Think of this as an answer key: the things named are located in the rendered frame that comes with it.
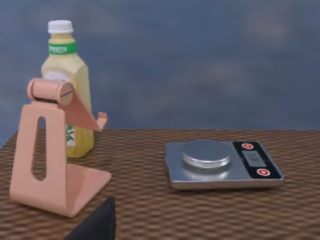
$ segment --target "kitchen scale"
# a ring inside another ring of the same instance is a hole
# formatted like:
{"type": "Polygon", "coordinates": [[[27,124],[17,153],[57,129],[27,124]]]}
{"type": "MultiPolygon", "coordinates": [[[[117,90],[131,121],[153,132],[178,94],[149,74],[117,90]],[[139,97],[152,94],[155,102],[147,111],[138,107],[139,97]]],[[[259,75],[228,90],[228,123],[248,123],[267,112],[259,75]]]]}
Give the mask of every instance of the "kitchen scale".
{"type": "Polygon", "coordinates": [[[179,190],[273,188],[284,175],[256,141],[197,139],[165,145],[170,186],[179,190]]]}

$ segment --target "bottle cap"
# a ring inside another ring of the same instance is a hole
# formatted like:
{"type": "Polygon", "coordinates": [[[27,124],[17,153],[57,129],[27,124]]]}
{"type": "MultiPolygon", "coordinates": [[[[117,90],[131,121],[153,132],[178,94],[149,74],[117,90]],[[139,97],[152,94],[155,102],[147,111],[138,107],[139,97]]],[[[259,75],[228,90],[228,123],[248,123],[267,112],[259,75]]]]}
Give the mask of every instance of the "bottle cap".
{"type": "Polygon", "coordinates": [[[48,23],[48,33],[69,34],[74,31],[72,22],[69,20],[54,20],[48,23]]]}

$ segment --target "table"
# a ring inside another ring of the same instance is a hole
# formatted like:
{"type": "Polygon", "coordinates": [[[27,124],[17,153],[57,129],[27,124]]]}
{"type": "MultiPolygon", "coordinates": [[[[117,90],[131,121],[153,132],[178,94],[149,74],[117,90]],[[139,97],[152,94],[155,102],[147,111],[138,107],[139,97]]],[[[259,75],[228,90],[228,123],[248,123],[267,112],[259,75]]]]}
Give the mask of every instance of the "table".
{"type": "MultiPolygon", "coordinates": [[[[44,159],[45,134],[36,157],[44,159]]],[[[11,202],[16,134],[0,150],[0,239],[59,240],[110,196],[118,240],[297,240],[320,238],[320,131],[108,129],[72,163],[110,171],[111,182],[74,218],[11,202]],[[177,191],[168,185],[164,144],[196,138],[256,140],[285,175],[273,189],[177,191]]],[[[35,170],[39,174],[43,164],[35,170]]]]}

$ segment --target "plastic juice bottle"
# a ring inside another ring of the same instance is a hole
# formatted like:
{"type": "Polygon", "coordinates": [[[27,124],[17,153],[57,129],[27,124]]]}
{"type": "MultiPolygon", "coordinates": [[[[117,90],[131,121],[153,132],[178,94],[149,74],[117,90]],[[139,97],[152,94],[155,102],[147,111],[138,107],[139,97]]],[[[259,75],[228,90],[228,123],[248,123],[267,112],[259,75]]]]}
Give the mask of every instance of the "plastic juice bottle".
{"type": "MultiPolygon", "coordinates": [[[[71,82],[82,101],[91,111],[88,67],[78,56],[73,26],[68,20],[48,23],[51,38],[48,42],[49,57],[41,68],[44,79],[71,82]]],[[[94,147],[92,130],[66,126],[66,153],[70,158],[80,158],[94,147]]]]}

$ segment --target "round metal plate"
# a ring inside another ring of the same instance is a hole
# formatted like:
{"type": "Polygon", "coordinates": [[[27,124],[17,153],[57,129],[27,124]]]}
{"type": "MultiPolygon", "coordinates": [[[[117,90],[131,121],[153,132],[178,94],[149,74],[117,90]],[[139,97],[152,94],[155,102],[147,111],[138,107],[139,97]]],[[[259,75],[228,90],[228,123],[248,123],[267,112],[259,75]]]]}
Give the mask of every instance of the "round metal plate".
{"type": "Polygon", "coordinates": [[[198,139],[182,147],[182,159],[189,165],[202,169],[216,169],[229,164],[231,148],[216,140],[198,139]]]}

